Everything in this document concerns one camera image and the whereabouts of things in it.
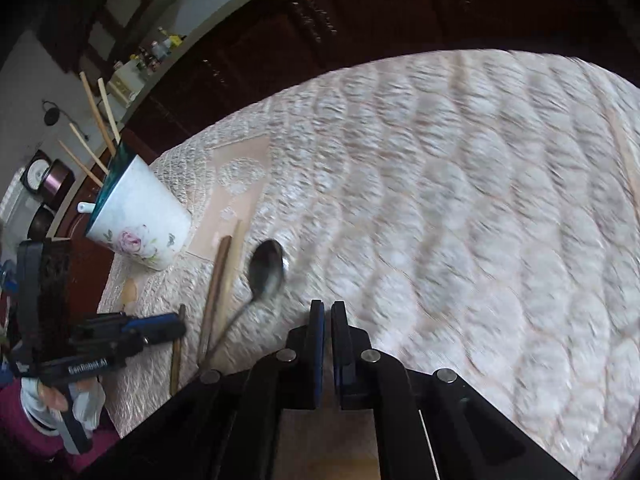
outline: spoon bowl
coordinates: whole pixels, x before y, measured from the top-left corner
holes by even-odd
[[[287,266],[284,250],[276,240],[266,240],[258,245],[247,271],[250,303],[275,296],[284,282]]]
[[[209,369],[211,359],[226,339],[229,330],[236,324],[247,308],[258,300],[267,300],[276,296],[285,280],[289,262],[282,246],[276,240],[265,240],[255,248],[247,269],[247,281],[251,290],[251,299],[233,314],[220,337],[205,355],[200,371]]]

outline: wooden door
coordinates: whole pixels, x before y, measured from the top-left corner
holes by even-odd
[[[640,77],[638,51],[603,0],[438,0],[449,48],[580,57]]]
[[[246,92],[206,38],[169,70],[154,98],[191,137],[248,101]]]
[[[249,89],[251,102],[324,72],[285,9],[223,28],[219,58]]]
[[[433,0],[291,0],[289,12],[330,70],[442,47]]]
[[[602,26],[598,0],[439,0],[450,38],[576,37]]]
[[[190,134],[178,122],[178,118],[158,101],[155,94],[156,88],[153,88],[127,121],[127,128],[134,131],[153,152],[161,155],[184,142]]]

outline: quilted bedspread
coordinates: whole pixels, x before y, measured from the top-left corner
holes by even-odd
[[[638,88],[580,60],[432,52],[320,76],[166,152],[152,167],[193,231],[219,177],[212,150],[270,138],[244,255],[276,238],[289,275],[241,318],[218,368],[281,348],[312,299],[344,300],[373,346],[453,368],[576,476],[610,478],[640,438],[639,108]],[[134,270],[116,256],[101,312]],[[137,314],[187,305],[182,384],[211,271],[185,251],[144,271]],[[249,296],[244,277],[234,295]],[[169,362],[152,348],[106,378],[121,434],[168,399]],[[333,449],[358,441],[324,426]]]

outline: ceramic mug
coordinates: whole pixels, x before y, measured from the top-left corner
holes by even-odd
[[[190,213],[121,142],[89,218],[87,238],[163,270],[180,252],[190,228]]]

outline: beige placemat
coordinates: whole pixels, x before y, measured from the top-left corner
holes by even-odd
[[[248,225],[269,173],[269,137],[261,136],[213,151],[216,186],[187,251],[214,261],[220,238]]]

